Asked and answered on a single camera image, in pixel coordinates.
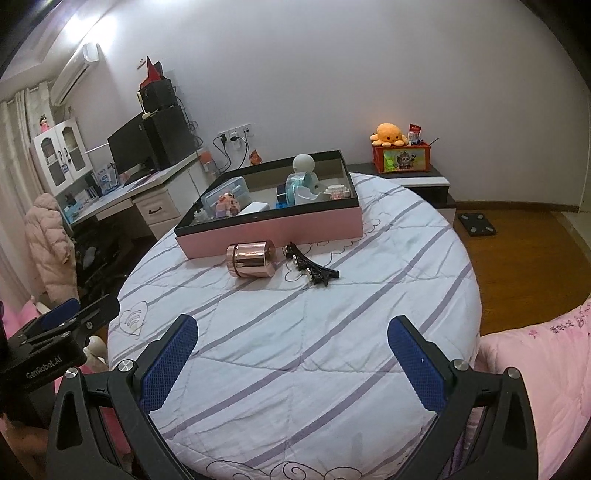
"wooden floor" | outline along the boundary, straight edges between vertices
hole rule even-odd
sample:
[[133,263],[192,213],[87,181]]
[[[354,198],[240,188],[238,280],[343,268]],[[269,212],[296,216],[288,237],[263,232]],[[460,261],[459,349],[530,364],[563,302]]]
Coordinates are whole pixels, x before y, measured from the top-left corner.
[[547,322],[584,302],[591,293],[591,264],[554,214],[482,213],[495,236],[471,237],[457,218],[454,228],[478,279],[483,335]]

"glass cabinet door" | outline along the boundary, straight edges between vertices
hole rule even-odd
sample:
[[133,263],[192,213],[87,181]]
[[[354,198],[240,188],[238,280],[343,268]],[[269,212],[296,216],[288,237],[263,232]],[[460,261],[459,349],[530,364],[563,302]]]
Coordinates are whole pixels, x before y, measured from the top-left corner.
[[35,146],[37,147],[41,169],[51,187],[52,193],[58,190],[57,187],[63,186],[65,188],[64,183],[67,182],[69,168],[63,161],[63,154],[60,151],[55,135],[48,132],[47,135],[42,135],[41,138],[37,137]]
[[82,143],[76,119],[71,118],[56,125],[57,136],[60,140],[64,161],[67,162],[74,180],[92,170],[90,159]]

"doll figurine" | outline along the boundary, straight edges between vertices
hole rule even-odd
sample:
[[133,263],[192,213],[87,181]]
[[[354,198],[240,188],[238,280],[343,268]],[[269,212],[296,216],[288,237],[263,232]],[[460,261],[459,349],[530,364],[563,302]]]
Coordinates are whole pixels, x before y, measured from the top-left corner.
[[47,124],[47,117],[45,115],[41,115],[39,119],[39,125],[41,127],[41,133],[45,133],[50,129],[50,126]]
[[216,218],[234,217],[240,213],[240,203],[231,193],[220,195],[216,203]]

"white striped duvet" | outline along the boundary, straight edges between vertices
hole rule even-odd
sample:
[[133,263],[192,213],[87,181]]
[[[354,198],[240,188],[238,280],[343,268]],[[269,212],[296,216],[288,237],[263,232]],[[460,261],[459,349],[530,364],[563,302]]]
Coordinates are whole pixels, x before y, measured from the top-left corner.
[[328,288],[285,263],[271,279],[236,280],[223,257],[188,261],[169,232],[121,290],[111,365],[137,358],[179,314],[197,320],[197,348],[151,415],[195,471],[385,478],[431,418],[388,347],[389,320],[406,315],[449,358],[473,355],[480,298],[456,234],[413,192],[377,177],[353,181],[365,236],[309,253],[340,270]]

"bedside table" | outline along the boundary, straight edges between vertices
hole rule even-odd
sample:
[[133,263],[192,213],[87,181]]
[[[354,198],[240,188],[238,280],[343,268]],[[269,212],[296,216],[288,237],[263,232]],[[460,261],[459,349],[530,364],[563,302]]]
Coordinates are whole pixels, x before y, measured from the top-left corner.
[[437,209],[445,219],[453,225],[453,219],[456,216],[456,201],[449,195],[449,181],[433,164],[431,171],[410,171],[379,173],[375,165],[369,163],[348,164],[347,168],[351,173],[365,173],[366,175],[375,175],[384,179],[393,180],[399,185],[412,190],[432,207]]

